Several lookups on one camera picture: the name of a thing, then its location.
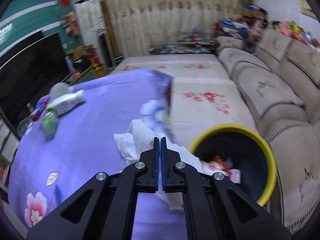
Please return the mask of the yellow black trash bin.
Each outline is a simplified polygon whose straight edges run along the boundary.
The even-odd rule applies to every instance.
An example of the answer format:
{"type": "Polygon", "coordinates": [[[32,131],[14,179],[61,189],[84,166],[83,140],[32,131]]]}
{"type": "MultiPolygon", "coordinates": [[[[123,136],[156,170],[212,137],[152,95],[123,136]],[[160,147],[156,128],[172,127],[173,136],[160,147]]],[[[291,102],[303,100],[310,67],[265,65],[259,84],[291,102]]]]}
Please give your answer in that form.
{"type": "Polygon", "coordinates": [[[189,151],[206,162],[214,157],[230,160],[241,172],[238,187],[261,207],[271,198],[277,181],[276,161],[257,132],[236,124],[217,125],[197,135],[189,151]]]}

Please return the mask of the purple floral tablecloth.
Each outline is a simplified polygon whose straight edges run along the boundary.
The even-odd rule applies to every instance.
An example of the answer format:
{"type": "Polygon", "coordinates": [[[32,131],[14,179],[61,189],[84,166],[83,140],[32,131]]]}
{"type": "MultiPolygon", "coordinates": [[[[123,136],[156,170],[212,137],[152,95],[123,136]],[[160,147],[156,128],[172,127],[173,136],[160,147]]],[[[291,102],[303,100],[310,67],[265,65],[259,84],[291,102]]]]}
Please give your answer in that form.
{"type": "MultiPolygon", "coordinates": [[[[85,101],[58,120],[46,139],[40,124],[26,133],[13,161],[9,204],[28,227],[39,224],[97,173],[127,167],[115,134],[125,133],[150,100],[166,100],[172,78],[155,70],[111,75],[74,86],[85,101]]],[[[139,193],[131,239],[186,239],[184,213],[154,194],[139,193]]]]}

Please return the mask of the beige curtain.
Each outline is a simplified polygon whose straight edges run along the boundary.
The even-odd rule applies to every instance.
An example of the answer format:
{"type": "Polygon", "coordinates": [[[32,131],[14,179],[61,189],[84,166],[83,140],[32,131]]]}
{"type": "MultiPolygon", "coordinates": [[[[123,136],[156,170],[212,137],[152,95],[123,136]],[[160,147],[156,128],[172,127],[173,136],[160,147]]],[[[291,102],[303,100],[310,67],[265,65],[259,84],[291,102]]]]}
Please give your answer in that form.
{"type": "Polygon", "coordinates": [[[193,30],[205,37],[220,19],[234,18],[239,0],[104,0],[119,52],[148,55],[149,46],[174,41],[193,30]]]}

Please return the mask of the red blue tissue box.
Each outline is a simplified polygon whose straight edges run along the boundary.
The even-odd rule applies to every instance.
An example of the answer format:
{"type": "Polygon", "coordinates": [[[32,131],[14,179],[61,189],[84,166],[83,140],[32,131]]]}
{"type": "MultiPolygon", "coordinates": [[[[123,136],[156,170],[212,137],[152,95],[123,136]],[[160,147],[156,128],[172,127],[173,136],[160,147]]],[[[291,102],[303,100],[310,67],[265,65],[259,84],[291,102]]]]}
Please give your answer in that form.
{"type": "Polygon", "coordinates": [[[33,112],[31,113],[31,119],[33,121],[37,121],[39,120],[41,114],[43,113],[43,111],[46,109],[48,102],[44,101],[44,102],[40,102],[36,105],[35,109],[33,110],[33,112]]]}

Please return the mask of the black tower fan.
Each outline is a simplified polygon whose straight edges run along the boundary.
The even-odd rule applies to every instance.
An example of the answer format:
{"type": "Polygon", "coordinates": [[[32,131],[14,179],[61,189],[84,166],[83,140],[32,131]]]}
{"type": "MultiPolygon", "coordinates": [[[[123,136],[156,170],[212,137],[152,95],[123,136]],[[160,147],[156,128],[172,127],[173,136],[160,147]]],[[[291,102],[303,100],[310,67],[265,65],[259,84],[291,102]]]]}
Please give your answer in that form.
{"type": "Polygon", "coordinates": [[[109,48],[108,38],[106,36],[105,29],[98,29],[97,35],[98,35],[98,41],[101,47],[101,52],[106,62],[106,70],[108,73],[110,73],[114,70],[115,65],[114,65],[112,50],[109,48]]]}

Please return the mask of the red snack wrapper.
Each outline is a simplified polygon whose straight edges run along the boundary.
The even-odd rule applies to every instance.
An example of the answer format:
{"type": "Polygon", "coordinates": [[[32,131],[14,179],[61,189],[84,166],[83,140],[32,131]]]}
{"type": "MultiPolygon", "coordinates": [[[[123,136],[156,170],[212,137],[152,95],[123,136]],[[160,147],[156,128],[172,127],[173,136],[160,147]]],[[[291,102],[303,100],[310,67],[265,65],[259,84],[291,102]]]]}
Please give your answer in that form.
{"type": "Polygon", "coordinates": [[[231,170],[227,168],[224,161],[217,155],[209,162],[209,169],[214,172],[220,172],[225,176],[231,174],[231,170]]]}

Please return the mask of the floral beige mattress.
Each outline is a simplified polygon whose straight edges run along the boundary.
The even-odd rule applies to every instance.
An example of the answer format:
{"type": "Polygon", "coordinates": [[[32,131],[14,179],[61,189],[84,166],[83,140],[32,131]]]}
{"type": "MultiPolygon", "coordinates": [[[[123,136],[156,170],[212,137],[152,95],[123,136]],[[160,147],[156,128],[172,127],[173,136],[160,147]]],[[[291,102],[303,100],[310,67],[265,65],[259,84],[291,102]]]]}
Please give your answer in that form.
{"type": "Polygon", "coordinates": [[[237,124],[257,131],[253,117],[227,70],[208,54],[129,57],[112,73],[151,69],[171,76],[168,126],[188,147],[205,130],[237,124]]]}

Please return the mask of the white paper towel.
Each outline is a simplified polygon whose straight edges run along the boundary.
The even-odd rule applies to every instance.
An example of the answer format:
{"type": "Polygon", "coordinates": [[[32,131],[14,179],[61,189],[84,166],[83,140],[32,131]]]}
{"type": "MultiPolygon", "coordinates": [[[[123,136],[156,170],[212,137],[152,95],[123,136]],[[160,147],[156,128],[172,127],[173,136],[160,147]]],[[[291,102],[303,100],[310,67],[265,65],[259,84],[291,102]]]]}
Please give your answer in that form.
{"type": "MultiPolygon", "coordinates": [[[[132,164],[140,159],[140,154],[153,148],[155,137],[161,139],[167,135],[163,130],[153,131],[140,119],[132,120],[126,133],[115,134],[114,140],[117,148],[127,164],[132,164]]],[[[180,154],[181,161],[193,166],[198,172],[203,172],[202,164],[198,157],[191,154],[185,147],[178,146],[167,139],[167,147],[180,154]]],[[[181,193],[165,193],[163,190],[156,192],[156,197],[169,205],[169,210],[183,210],[181,193]]]]}

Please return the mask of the black television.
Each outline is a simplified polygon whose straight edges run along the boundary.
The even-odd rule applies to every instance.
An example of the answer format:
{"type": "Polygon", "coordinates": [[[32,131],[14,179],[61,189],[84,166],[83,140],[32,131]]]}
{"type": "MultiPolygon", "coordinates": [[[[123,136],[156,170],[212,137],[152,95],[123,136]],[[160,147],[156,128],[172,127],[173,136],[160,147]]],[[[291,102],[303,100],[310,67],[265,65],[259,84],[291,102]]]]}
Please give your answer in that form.
{"type": "Polygon", "coordinates": [[[69,75],[58,33],[29,45],[1,66],[1,110],[17,128],[53,85],[69,75]]]}

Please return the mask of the white green yogurt bottle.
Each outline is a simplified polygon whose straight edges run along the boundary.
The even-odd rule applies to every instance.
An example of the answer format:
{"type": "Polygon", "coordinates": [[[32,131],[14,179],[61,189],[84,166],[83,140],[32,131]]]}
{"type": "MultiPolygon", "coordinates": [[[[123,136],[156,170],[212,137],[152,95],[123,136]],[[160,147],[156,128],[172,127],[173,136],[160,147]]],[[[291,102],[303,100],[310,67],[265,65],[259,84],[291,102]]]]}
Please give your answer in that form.
{"type": "Polygon", "coordinates": [[[76,93],[68,93],[50,102],[46,109],[48,112],[54,112],[60,116],[71,111],[78,104],[83,103],[84,90],[79,90],[76,93]]]}

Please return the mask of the crushed green plastic bottle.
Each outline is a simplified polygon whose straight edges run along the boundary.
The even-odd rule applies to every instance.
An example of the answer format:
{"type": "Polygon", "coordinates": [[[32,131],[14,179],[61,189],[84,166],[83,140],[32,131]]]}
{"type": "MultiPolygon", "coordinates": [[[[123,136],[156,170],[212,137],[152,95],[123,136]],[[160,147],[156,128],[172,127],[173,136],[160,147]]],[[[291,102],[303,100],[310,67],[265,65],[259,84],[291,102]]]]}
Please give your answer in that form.
{"type": "Polygon", "coordinates": [[[40,124],[40,131],[46,139],[54,137],[58,124],[58,116],[54,112],[48,112],[40,124]]]}

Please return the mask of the beige sofa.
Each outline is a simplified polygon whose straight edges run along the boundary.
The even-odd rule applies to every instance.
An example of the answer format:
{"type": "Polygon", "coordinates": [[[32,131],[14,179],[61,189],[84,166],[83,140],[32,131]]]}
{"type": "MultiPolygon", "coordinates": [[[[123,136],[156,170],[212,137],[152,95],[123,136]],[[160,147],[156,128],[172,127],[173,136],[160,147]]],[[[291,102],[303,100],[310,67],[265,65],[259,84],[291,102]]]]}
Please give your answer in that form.
{"type": "Polygon", "coordinates": [[[294,239],[319,239],[319,52],[273,29],[253,42],[215,39],[277,165],[272,214],[294,239]]]}

